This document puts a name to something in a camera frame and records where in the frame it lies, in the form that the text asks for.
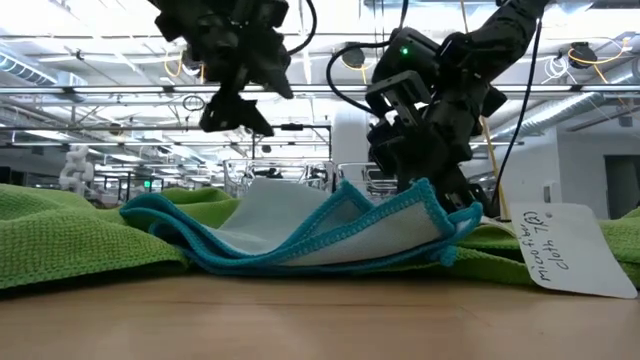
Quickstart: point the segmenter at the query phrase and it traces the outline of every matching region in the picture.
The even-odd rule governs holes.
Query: white microfiber cloth
[[[447,215],[427,180],[374,206],[349,183],[328,194],[257,179],[219,229],[157,195],[134,199],[121,214],[155,217],[151,233],[211,272],[277,275],[372,270],[425,255],[450,262],[455,255],[445,250],[477,226],[482,209]]]

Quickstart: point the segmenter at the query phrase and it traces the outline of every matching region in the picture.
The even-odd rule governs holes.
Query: folded cloth
[[[451,262],[450,245],[478,224],[479,204],[447,215],[427,180],[379,206],[344,183],[335,193],[257,179],[236,212],[213,229],[162,196],[137,197],[121,210],[215,274],[348,273],[430,256]]]
[[[601,221],[600,227],[620,266],[633,284],[640,288],[640,210],[634,210],[619,220]],[[478,227],[458,243],[456,261],[452,267],[413,261],[384,271],[408,270],[503,284],[535,285],[529,277],[516,238],[493,225]]]
[[[212,227],[238,204],[215,189],[172,189],[163,197]],[[150,223],[137,220],[138,226]],[[160,262],[184,271],[188,259],[128,226],[119,209],[98,210],[70,192],[0,185],[0,289]]]

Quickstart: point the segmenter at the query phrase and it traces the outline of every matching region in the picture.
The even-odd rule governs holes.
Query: table surface
[[[6,359],[639,359],[640,301],[420,280],[207,276],[0,302]]]

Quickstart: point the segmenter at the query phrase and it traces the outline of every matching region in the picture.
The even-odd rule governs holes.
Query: green towel
[[[214,228],[238,205],[213,188],[163,195]],[[0,184],[0,289],[159,262],[186,270],[180,251],[136,229],[147,220],[129,225],[119,209],[98,210],[70,192]]]
[[[622,269],[640,288],[640,209],[619,220],[601,221],[600,227]],[[506,231],[490,225],[479,227],[458,243],[456,262],[450,268],[415,261],[386,271],[408,270],[503,284],[534,285],[518,241]]]

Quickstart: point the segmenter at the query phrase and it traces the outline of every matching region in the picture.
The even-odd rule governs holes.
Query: white robot
[[[73,190],[84,196],[89,190],[85,182],[93,180],[93,164],[87,162],[88,146],[72,146],[67,153],[67,163],[60,173],[60,187],[62,190]]]

